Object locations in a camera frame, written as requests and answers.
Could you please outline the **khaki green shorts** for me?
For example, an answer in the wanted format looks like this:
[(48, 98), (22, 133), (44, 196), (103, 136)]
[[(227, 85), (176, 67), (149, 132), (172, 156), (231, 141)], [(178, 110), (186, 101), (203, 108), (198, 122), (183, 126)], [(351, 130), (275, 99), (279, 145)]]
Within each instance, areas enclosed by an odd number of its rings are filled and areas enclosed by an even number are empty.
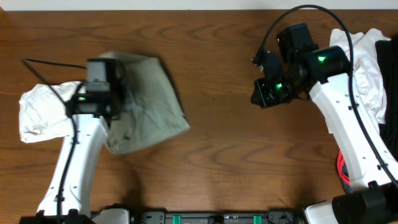
[(121, 61), (124, 104), (110, 124), (106, 147), (115, 155), (155, 146), (190, 129), (175, 89), (156, 57), (106, 52), (101, 58)]

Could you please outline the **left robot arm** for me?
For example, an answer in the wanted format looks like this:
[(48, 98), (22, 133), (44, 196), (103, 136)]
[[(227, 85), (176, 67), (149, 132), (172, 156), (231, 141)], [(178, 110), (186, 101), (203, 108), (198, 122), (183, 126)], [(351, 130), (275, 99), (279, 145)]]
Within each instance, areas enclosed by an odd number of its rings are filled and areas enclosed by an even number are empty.
[(91, 223), (90, 197), (98, 156), (109, 134), (109, 122), (123, 102), (120, 60), (91, 58), (86, 80), (68, 101), (62, 100), (72, 133), (63, 139), (57, 165), (44, 199), (33, 216), (20, 223)]

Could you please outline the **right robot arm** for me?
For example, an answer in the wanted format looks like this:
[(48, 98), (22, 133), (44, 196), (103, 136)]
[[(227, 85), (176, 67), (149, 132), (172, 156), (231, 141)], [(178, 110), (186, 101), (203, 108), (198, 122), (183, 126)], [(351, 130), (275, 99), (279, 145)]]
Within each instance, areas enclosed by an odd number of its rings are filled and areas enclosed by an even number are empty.
[(344, 51), (319, 49), (306, 24), (277, 35), (280, 54), (261, 50), (253, 64), (265, 74), (251, 102), (262, 108), (306, 94), (319, 108), (345, 160), (350, 194), (304, 210), (307, 223), (390, 223), (397, 220), (397, 161), (387, 150), (349, 77)]

